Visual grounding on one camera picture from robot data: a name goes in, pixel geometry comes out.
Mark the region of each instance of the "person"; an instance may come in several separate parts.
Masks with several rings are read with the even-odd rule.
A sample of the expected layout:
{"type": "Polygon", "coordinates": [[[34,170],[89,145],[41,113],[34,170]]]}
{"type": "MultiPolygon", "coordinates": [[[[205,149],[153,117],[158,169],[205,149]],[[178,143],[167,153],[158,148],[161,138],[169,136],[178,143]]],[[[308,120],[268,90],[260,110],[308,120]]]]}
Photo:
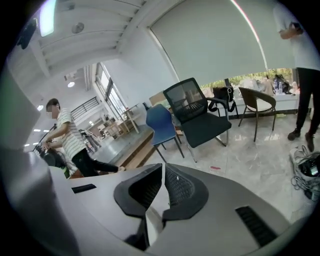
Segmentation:
{"type": "Polygon", "coordinates": [[[320,58],[310,36],[304,30],[297,18],[281,3],[273,9],[273,15],[283,40],[290,40],[295,66],[298,72],[300,96],[296,128],[290,132],[288,139],[293,141],[300,137],[301,129],[309,110],[311,94],[313,94],[314,114],[309,131],[305,134],[308,149],[313,152],[314,134],[320,124],[320,58]]]}
{"type": "Polygon", "coordinates": [[[46,112],[50,118],[56,119],[57,128],[46,135],[44,148],[63,147],[66,155],[85,177],[98,176],[97,171],[116,173],[125,170],[124,167],[117,167],[90,158],[82,136],[72,119],[71,112],[66,108],[60,109],[59,101],[56,98],[48,101],[46,112]],[[50,142],[52,139],[59,137],[59,142],[50,142]]]}

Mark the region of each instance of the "black pants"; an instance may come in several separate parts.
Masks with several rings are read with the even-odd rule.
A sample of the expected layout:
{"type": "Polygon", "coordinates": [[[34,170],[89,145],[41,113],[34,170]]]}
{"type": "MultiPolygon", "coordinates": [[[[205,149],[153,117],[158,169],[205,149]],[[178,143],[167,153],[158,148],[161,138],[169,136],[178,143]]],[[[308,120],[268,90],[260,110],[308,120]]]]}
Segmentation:
{"type": "Polygon", "coordinates": [[[97,171],[116,173],[118,167],[106,162],[91,159],[86,149],[81,150],[72,158],[72,162],[84,177],[98,176],[97,171]]]}
{"type": "Polygon", "coordinates": [[[313,117],[309,133],[314,135],[320,124],[320,71],[309,68],[298,67],[300,96],[296,128],[300,131],[309,110],[311,94],[313,94],[313,117]]]}

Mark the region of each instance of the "black office chair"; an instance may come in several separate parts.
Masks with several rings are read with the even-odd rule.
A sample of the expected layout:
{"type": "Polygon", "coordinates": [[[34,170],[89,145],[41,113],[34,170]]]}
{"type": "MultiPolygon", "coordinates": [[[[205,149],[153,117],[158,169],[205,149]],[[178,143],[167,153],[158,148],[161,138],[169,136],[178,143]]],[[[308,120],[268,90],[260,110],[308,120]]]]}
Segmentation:
{"type": "Polygon", "coordinates": [[[228,144],[231,123],[228,117],[227,102],[215,97],[206,98],[194,78],[176,83],[163,91],[173,114],[181,123],[181,130],[187,140],[188,148],[195,162],[197,162],[191,148],[195,148],[213,138],[216,138],[225,147],[228,144]],[[223,105],[225,117],[208,113],[216,103],[223,105]],[[226,132],[226,142],[219,136],[226,132]]]}

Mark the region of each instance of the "railing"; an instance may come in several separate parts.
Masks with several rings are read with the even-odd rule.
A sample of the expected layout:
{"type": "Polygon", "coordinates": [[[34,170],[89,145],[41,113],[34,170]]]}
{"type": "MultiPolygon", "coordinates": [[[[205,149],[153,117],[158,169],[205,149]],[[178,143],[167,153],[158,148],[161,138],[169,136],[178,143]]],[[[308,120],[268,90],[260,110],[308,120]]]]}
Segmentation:
{"type": "Polygon", "coordinates": [[[78,106],[76,109],[71,111],[71,115],[73,120],[78,119],[81,117],[84,113],[88,112],[89,110],[93,109],[94,107],[99,105],[99,101],[97,100],[97,97],[94,97],[92,99],[89,99],[82,105],[78,106]]]}

